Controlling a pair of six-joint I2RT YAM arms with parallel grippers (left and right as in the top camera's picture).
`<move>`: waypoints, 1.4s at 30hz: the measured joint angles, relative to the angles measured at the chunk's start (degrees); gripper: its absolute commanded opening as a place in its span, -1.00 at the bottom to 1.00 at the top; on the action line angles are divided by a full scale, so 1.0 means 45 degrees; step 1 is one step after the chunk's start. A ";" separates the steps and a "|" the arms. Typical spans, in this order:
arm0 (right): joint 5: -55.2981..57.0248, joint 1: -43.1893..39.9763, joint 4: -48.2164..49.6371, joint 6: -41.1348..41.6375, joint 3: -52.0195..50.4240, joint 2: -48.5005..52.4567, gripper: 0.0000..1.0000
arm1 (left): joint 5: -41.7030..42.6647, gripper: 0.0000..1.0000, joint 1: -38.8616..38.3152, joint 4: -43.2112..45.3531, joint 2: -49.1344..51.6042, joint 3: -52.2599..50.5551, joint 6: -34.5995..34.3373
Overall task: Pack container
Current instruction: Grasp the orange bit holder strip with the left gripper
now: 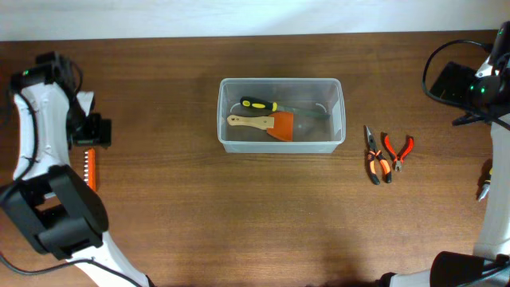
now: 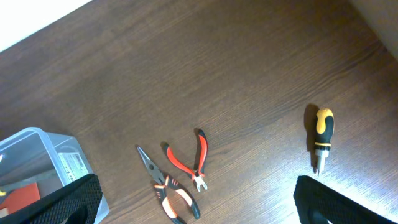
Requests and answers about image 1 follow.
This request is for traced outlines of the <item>orange screwdriver bit holder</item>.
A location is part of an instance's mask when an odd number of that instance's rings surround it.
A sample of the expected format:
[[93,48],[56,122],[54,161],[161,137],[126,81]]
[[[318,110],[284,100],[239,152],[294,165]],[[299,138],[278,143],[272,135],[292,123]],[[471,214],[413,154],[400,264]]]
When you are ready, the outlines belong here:
[[84,181],[96,191],[96,151],[89,148],[84,152]]

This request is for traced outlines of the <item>file black yellow handle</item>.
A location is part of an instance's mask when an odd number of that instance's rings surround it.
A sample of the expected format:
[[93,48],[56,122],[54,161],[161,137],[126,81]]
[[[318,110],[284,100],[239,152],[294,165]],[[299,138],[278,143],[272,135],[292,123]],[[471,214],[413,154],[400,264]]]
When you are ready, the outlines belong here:
[[261,100],[251,96],[243,96],[240,99],[240,104],[246,108],[264,109],[271,112],[290,112],[301,116],[311,116],[319,119],[328,119],[330,117],[330,115],[325,112],[315,112],[308,109],[293,108],[278,104],[274,101]]

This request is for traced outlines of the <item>clear plastic container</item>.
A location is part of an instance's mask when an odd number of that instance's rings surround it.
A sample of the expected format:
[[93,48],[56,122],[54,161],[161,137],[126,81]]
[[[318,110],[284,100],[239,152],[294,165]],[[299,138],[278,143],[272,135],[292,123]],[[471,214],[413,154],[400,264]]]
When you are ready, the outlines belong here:
[[[294,114],[293,139],[278,140],[266,131],[227,122],[230,115],[268,116],[269,110],[247,108],[243,96],[326,114]],[[218,92],[218,140],[230,153],[330,154],[347,135],[343,90],[335,78],[226,78]]]

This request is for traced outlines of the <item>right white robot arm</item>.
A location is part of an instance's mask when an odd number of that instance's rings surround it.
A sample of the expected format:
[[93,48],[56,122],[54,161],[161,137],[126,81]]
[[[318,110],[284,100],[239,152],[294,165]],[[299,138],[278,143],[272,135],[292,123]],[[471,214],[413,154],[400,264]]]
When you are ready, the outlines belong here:
[[471,254],[442,251],[429,269],[418,273],[385,273],[382,287],[509,286],[509,24],[504,22],[478,70],[449,62],[432,87],[422,86],[431,99],[465,112],[459,126],[485,122],[491,126],[492,174],[480,198],[487,199],[484,225]]

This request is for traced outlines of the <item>orange scraper wooden handle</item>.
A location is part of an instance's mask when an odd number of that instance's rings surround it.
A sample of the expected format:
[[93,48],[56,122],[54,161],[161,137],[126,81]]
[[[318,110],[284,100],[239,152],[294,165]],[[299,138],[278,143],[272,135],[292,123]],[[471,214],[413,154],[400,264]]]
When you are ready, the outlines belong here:
[[274,112],[269,116],[237,116],[227,117],[227,123],[231,126],[246,126],[266,131],[273,138],[285,141],[293,141],[294,115],[290,112]]

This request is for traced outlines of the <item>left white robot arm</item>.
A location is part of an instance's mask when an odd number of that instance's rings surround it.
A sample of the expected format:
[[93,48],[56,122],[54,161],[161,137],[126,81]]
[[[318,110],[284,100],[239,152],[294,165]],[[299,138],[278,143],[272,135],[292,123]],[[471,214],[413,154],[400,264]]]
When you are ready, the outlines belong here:
[[20,144],[13,181],[1,188],[1,208],[39,254],[58,265],[15,273],[37,276],[70,266],[98,286],[151,286],[109,233],[108,214],[96,193],[93,148],[112,144],[112,122],[93,111],[79,66],[57,52],[10,78],[6,95],[18,110]]

